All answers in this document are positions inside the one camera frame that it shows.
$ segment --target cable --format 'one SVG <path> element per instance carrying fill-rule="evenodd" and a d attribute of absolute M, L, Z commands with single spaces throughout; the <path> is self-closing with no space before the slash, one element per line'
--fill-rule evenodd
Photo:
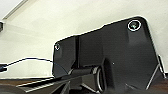
<path fill-rule="evenodd" d="M 20 60 L 15 61 L 15 62 L 9 63 L 9 64 L 7 64 L 7 65 L 1 66 L 1 67 L 0 67 L 0 70 L 3 69 L 3 68 L 5 68 L 5 67 L 7 67 L 7 66 L 11 66 L 11 65 L 13 65 L 13 64 L 19 63 L 19 62 L 21 62 L 21 61 L 29 60 L 29 59 L 30 59 L 30 60 L 31 60 L 31 59 L 32 59 L 32 60 L 42 60 L 42 61 L 48 61 L 48 62 L 54 63 L 54 64 L 58 65 L 59 67 L 61 67 L 61 68 L 68 74 L 68 72 L 67 72 L 61 65 L 59 65 L 59 64 L 57 64 L 57 63 L 55 63 L 55 62 L 53 62 L 53 61 L 51 61 L 51 60 L 41 59 L 41 58 L 23 58 L 23 59 L 20 59 Z"/>

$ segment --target black cable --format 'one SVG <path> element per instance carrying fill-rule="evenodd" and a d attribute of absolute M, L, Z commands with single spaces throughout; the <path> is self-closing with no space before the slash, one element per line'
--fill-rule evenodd
<path fill-rule="evenodd" d="M 3 69 L 3 68 L 5 68 L 5 67 L 7 67 L 7 66 L 10 66 L 10 65 L 19 63 L 19 62 L 24 61 L 24 60 L 29 60 L 29 59 L 42 60 L 42 61 L 48 61 L 48 62 L 54 63 L 54 64 L 58 65 L 59 67 L 61 67 L 61 68 L 68 74 L 68 72 L 67 72 L 61 65 L 59 65 L 59 64 L 57 64 L 57 63 L 55 63 L 55 62 L 53 62 L 53 61 L 51 61 L 51 60 L 41 59 L 41 58 L 23 58 L 23 59 L 20 59 L 20 60 L 15 61 L 15 62 L 9 63 L 9 64 L 7 64 L 7 65 L 1 66 L 1 67 L 0 67 L 0 70 Z"/>

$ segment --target power cord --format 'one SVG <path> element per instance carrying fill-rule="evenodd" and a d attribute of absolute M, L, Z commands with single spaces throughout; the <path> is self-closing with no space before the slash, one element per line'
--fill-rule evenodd
<path fill-rule="evenodd" d="M 53 62 L 53 61 L 51 61 L 51 60 L 41 59 L 41 58 L 23 58 L 23 59 L 20 59 L 20 60 L 15 61 L 15 62 L 9 63 L 9 64 L 7 64 L 7 65 L 1 66 L 1 67 L 0 67 L 0 70 L 3 69 L 3 68 L 5 68 L 5 67 L 11 66 L 11 65 L 13 65 L 13 64 L 16 64 L 16 63 L 19 63 L 19 62 L 25 61 L 25 60 L 41 60 L 41 61 L 51 62 L 51 63 L 54 63 L 54 64 L 56 64 L 57 66 L 61 67 L 61 68 L 68 74 L 68 72 L 67 72 L 61 65 L 59 65 L 59 64 L 57 64 L 57 63 L 55 63 L 55 62 Z"/>

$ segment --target floor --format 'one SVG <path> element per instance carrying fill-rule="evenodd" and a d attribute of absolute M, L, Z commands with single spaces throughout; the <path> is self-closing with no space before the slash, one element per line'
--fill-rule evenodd
<path fill-rule="evenodd" d="M 6 79 L 5 80 L 5 79 L 3 79 L 3 80 L 0 80 L 0 84 L 10 84 L 10 85 L 16 86 L 16 85 L 26 84 L 26 83 L 30 83 L 30 82 L 35 82 L 38 80 L 40 80 L 40 79 L 21 79 L 21 80 L 19 80 L 19 79 Z M 168 93 L 168 79 L 162 79 L 162 81 L 155 83 L 154 85 L 152 85 L 149 88 L 149 91 L 161 91 L 161 92 Z"/>

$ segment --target white wall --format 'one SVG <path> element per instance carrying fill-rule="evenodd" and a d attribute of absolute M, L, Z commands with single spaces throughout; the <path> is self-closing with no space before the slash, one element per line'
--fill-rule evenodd
<path fill-rule="evenodd" d="M 157 52 L 168 72 L 167 0 L 28 0 L 0 32 L 0 62 L 25 57 L 52 60 L 57 40 L 101 28 L 134 16 L 147 19 Z M 51 77 L 52 64 L 24 61 L 0 73 L 1 78 Z"/>
<path fill-rule="evenodd" d="M 11 15 L 16 9 L 23 5 L 27 0 L 0 0 L 0 22 Z"/>

